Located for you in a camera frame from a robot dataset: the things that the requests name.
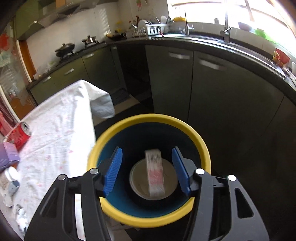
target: range hood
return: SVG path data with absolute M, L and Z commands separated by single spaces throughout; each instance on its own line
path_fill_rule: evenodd
M 72 14 L 84 9 L 95 8 L 98 2 L 99 0 L 84 0 L 78 3 L 71 2 L 45 15 L 43 18 L 38 20 L 38 23 L 41 24 L 43 27 L 47 27 L 58 21 L 59 19 L 69 17 Z

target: white tablecloth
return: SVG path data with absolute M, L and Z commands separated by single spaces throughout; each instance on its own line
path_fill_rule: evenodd
M 20 152 L 20 188 L 13 203 L 24 208 L 29 221 L 59 174 L 75 177 L 87 171 L 88 155 L 95 144 L 92 114 L 113 117 L 112 100 L 107 92 L 80 80 L 22 120 L 29 125 L 32 136 Z M 76 209 L 76 220 L 78 237 L 84 239 L 81 208 Z

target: red can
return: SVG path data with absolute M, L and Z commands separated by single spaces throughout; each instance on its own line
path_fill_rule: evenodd
M 27 142 L 31 136 L 29 126 L 25 122 L 18 123 L 9 136 L 7 136 L 7 142 L 14 143 L 17 150 Z

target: purple box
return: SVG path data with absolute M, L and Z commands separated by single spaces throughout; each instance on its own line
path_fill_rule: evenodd
M 20 156 L 15 144 L 9 142 L 0 143 L 0 172 L 19 161 Z

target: faucet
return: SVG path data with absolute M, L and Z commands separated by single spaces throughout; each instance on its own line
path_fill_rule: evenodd
M 185 13 L 185 21 L 186 21 L 186 26 L 185 26 L 185 36 L 189 37 L 189 26 L 188 26 L 188 23 L 187 23 L 187 16 L 186 16 L 186 12 L 184 11 Z
M 226 43 L 230 43 L 230 30 L 231 27 L 229 27 L 228 24 L 228 14 L 227 14 L 227 0 L 225 0 L 225 5 L 226 5 L 226 12 L 225 12 L 225 27 L 224 30 L 220 31 L 220 35 L 223 36 L 223 41 Z
M 185 26 L 185 36 L 186 36 L 186 37 L 189 37 L 189 28 L 190 28 L 191 30 L 194 30 L 194 27 L 193 27 L 193 24 L 192 24 L 192 27 L 189 27 L 188 22 L 187 22 L 186 11 L 184 11 L 184 13 L 185 13 L 185 22 L 186 22 L 186 26 Z

